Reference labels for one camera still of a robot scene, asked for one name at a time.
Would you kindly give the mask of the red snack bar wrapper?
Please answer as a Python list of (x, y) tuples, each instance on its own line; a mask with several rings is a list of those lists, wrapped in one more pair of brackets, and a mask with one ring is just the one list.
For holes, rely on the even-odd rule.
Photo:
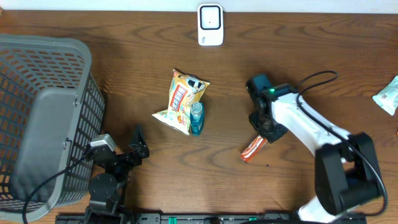
[(247, 148), (243, 150), (240, 154), (241, 159), (248, 163), (253, 157), (258, 153), (258, 151), (268, 143), (268, 140), (260, 135), (258, 135)]

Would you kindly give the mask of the blue mouthwash bottle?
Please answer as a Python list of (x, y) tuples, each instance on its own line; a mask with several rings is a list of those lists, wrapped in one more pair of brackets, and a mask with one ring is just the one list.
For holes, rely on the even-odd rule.
[(199, 136), (203, 131), (205, 111), (203, 103), (196, 102), (192, 104), (190, 120), (191, 120), (191, 132), (194, 136)]

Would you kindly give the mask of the yellow snack bag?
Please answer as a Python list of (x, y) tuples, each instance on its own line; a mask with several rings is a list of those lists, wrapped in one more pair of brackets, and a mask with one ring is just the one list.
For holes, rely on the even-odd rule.
[(152, 116), (161, 123), (189, 136), (192, 105), (200, 101), (209, 85), (210, 82), (173, 69), (168, 108)]

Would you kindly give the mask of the light green tissue pack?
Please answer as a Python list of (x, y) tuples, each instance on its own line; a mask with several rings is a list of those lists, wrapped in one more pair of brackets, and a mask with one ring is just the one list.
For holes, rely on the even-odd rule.
[(395, 76), (386, 87), (373, 96), (375, 103), (391, 116), (397, 109), (397, 79), (398, 76)]

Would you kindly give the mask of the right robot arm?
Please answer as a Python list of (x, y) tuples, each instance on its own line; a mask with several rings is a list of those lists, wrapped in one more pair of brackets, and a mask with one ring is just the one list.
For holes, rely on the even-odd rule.
[(272, 86), (249, 80), (246, 89), (255, 110), (249, 121), (259, 135), (252, 148), (279, 140), (291, 132), (315, 157), (315, 194), (300, 207), (301, 222), (336, 223), (354, 216), (354, 208), (379, 197), (387, 208), (387, 189), (373, 140), (366, 133), (351, 134), (328, 121), (289, 84)]

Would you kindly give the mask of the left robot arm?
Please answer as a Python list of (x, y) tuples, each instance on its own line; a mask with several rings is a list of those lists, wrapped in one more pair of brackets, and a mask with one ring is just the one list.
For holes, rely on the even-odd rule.
[(117, 154), (116, 143), (109, 134), (96, 136), (87, 145), (86, 160), (104, 169), (89, 182), (89, 206), (84, 223), (132, 223), (133, 213), (124, 207), (129, 173), (149, 157), (149, 148), (140, 126), (129, 141), (130, 152)]

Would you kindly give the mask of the grey plastic shopping basket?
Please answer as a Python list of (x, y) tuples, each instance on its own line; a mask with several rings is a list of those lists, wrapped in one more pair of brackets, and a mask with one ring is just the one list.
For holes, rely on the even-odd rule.
[(81, 200), (105, 102), (81, 41), (1, 36), (1, 220), (40, 219)]

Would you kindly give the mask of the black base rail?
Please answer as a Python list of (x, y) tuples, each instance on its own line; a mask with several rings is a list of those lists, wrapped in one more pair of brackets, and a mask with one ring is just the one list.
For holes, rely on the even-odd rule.
[(265, 213), (263, 215), (161, 215), (158, 213), (135, 214), (130, 220), (99, 217), (91, 220), (86, 215), (58, 215), (55, 224), (84, 223), (133, 223), (133, 224), (239, 224), (239, 223), (303, 223), (289, 213)]

